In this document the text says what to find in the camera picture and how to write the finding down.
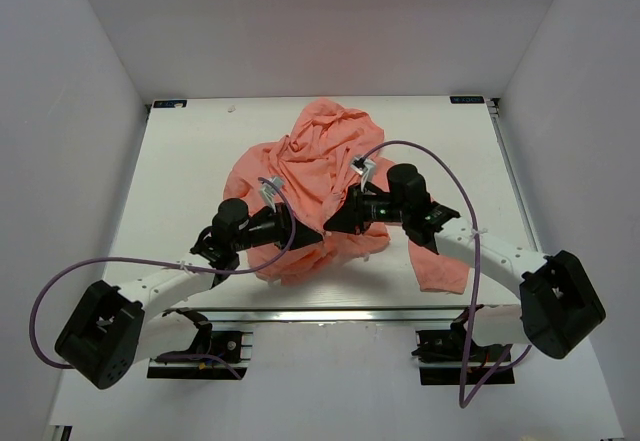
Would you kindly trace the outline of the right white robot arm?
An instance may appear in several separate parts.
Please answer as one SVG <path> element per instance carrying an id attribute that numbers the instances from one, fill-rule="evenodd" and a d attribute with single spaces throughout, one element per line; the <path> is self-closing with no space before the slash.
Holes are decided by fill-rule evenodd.
<path id="1" fill-rule="evenodd" d="M 326 231 L 361 235 L 375 222 L 398 224 L 419 253 L 462 262 L 517 298 L 515 305 L 469 309 L 452 322 L 451 345 L 459 357 L 475 359 L 491 345 L 529 344 L 562 359 L 605 320 L 605 308 L 574 254 L 547 255 L 479 233 L 457 211 L 431 199 L 412 164 L 392 166 L 386 190 L 370 181 L 374 162 L 355 159 L 351 167 L 361 179 L 325 222 Z"/>

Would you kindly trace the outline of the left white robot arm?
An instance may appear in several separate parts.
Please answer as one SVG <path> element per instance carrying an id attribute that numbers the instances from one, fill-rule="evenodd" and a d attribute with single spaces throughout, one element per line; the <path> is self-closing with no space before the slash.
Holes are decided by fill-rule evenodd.
<path id="1" fill-rule="evenodd" d="M 136 281 L 91 284 L 54 349 L 101 390 L 146 359 L 226 365 L 214 346 L 211 322 L 179 307 L 179 302 L 236 274 L 242 251 L 271 245 L 284 254 L 321 240 L 321 234 L 299 221 L 285 203 L 251 214 L 243 200 L 225 200 L 182 260 L 157 263 L 155 273 Z"/>

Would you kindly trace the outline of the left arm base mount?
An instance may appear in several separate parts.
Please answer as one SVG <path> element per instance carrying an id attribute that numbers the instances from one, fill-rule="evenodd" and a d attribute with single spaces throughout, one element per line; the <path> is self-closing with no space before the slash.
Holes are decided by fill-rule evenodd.
<path id="1" fill-rule="evenodd" d="M 247 373 L 252 348 L 251 331 L 216 325 L 195 310 L 176 309 L 143 329 L 136 358 L 149 362 L 149 379 L 240 381 Z"/>

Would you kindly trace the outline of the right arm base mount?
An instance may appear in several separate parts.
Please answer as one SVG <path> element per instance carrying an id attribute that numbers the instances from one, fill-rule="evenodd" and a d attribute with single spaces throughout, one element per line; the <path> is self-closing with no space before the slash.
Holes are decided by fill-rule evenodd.
<path id="1" fill-rule="evenodd" d="M 446 328 L 416 332 L 416 348 L 411 356 L 418 363 L 422 386 L 459 384 L 468 317 L 469 309 L 465 308 Z M 503 351 L 503 345 L 479 346 L 472 341 L 467 382 L 475 385 L 498 361 Z"/>

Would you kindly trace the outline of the salmon pink jacket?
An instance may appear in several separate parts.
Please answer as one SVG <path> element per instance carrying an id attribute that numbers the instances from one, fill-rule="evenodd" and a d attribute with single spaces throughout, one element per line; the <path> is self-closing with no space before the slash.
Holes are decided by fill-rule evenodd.
<path id="1" fill-rule="evenodd" d="M 259 194 L 261 178 L 277 176 L 296 216 L 307 227 L 321 232 L 338 210 L 350 185 L 359 177 L 352 159 L 381 144 L 384 130 L 364 111 L 345 108 L 329 99 L 308 104 L 290 134 L 277 142 L 249 148 L 231 169 L 223 196 L 240 198 L 256 213 L 264 203 Z M 385 225 L 373 224 L 363 235 L 334 233 L 311 246 L 287 252 L 278 258 L 268 244 L 252 248 L 247 257 L 257 275 L 284 285 L 305 282 L 331 264 L 385 250 L 391 238 Z"/>

